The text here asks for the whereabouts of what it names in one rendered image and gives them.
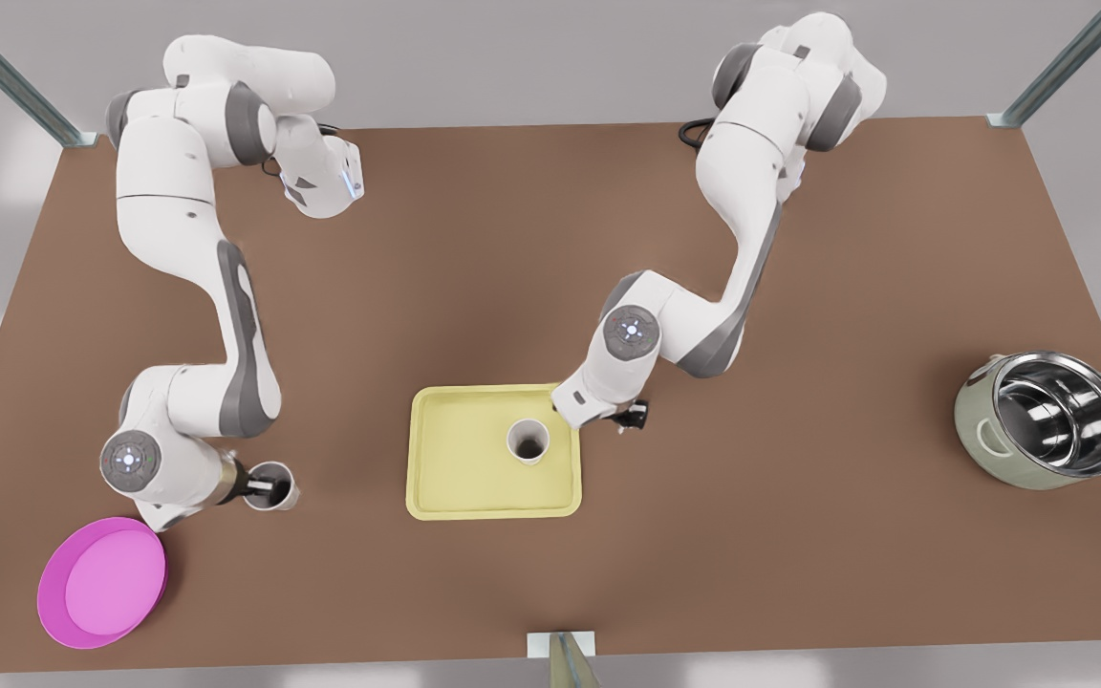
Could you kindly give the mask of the grey-green steel pot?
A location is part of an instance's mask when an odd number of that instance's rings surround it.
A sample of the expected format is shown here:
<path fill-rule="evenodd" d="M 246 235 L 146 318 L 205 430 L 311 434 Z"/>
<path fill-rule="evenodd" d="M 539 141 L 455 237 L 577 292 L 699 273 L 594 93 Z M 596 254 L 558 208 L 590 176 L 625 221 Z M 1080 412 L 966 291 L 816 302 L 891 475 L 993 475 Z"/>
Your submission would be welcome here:
<path fill-rule="evenodd" d="M 1056 489 L 1101 476 L 1101 372 L 1070 354 L 993 354 L 953 398 L 953 428 L 1001 483 Z"/>

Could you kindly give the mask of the white IKEA cup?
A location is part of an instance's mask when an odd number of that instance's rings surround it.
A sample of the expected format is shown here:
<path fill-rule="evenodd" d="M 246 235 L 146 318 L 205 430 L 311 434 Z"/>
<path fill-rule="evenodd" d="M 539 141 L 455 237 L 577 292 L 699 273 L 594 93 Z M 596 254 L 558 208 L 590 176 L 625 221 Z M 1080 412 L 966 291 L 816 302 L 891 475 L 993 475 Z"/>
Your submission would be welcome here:
<path fill-rule="evenodd" d="M 538 465 L 546 456 L 550 432 L 539 419 L 517 419 L 508 427 L 506 450 L 523 465 Z"/>
<path fill-rule="evenodd" d="M 248 472 L 242 498 L 257 512 L 284 512 L 297 504 L 299 488 L 286 465 L 262 462 Z"/>

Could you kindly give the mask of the yellow rectangular tray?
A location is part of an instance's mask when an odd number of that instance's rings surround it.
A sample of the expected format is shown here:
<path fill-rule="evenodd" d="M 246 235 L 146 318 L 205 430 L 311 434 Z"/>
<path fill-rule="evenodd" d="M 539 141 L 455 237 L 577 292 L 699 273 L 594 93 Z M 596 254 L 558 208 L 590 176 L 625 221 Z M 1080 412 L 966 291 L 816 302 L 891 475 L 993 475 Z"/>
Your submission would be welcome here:
<path fill-rule="evenodd" d="M 406 507 L 419 520 L 569 517 L 584 500 L 578 432 L 550 405 L 553 384 L 424 387 L 412 400 Z M 538 465 L 506 450 L 517 419 L 539 419 Z"/>

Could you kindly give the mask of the pink round plate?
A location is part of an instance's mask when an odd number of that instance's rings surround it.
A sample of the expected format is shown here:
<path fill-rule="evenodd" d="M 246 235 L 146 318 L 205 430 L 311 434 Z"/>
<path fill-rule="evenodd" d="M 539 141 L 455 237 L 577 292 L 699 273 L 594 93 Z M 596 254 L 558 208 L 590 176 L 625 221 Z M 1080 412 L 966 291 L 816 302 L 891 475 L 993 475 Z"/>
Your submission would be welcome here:
<path fill-rule="evenodd" d="M 36 614 L 57 644 L 96 649 L 137 630 L 159 604 L 167 558 L 137 518 L 100 518 L 70 534 L 36 588 Z"/>

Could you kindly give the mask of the silver frame post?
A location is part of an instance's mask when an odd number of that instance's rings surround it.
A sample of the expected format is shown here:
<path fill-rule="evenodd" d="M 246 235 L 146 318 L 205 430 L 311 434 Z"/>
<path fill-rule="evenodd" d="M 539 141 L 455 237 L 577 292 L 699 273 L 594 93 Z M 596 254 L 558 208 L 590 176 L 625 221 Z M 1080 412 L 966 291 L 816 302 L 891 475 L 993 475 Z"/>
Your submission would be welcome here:
<path fill-rule="evenodd" d="M 1 53 L 0 91 L 17 103 L 40 129 L 53 136 L 61 148 L 92 148 L 97 144 L 96 132 L 81 131 L 61 114 L 56 106 L 39 92 L 24 75 L 19 74 L 17 67 Z"/>
<path fill-rule="evenodd" d="M 548 688 L 600 688 L 595 631 L 528 633 L 526 656 L 548 660 Z"/>
<path fill-rule="evenodd" d="M 1048 62 L 1012 103 L 998 113 L 984 117 L 991 129 L 1022 129 L 1039 112 L 1056 92 L 1069 81 L 1076 70 L 1101 50 L 1101 9 L 1073 39 Z"/>

